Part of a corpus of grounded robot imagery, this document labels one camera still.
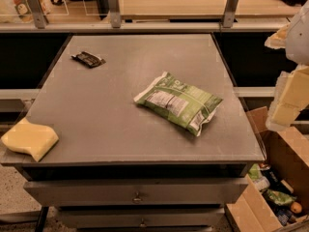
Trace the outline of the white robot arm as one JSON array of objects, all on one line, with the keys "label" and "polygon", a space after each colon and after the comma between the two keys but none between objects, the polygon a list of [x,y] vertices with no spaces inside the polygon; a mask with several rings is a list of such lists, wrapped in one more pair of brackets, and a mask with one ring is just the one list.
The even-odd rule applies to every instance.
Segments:
[{"label": "white robot arm", "polygon": [[309,1],[289,24],[267,38],[265,46],[284,48],[287,59],[297,63],[292,72],[281,72],[277,78],[267,114],[267,128],[283,131],[309,105]]}]

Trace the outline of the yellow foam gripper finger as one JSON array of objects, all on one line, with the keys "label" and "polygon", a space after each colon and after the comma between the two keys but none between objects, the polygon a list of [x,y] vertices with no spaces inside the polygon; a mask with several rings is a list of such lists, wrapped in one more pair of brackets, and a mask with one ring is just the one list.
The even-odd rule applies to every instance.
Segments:
[{"label": "yellow foam gripper finger", "polygon": [[276,33],[273,33],[266,39],[265,46],[272,49],[285,48],[288,29],[289,24],[280,28]]},{"label": "yellow foam gripper finger", "polygon": [[270,131],[288,128],[309,105],[309,67],[298,65],[292,72],[281,72],[270,104],[266,126]]}]

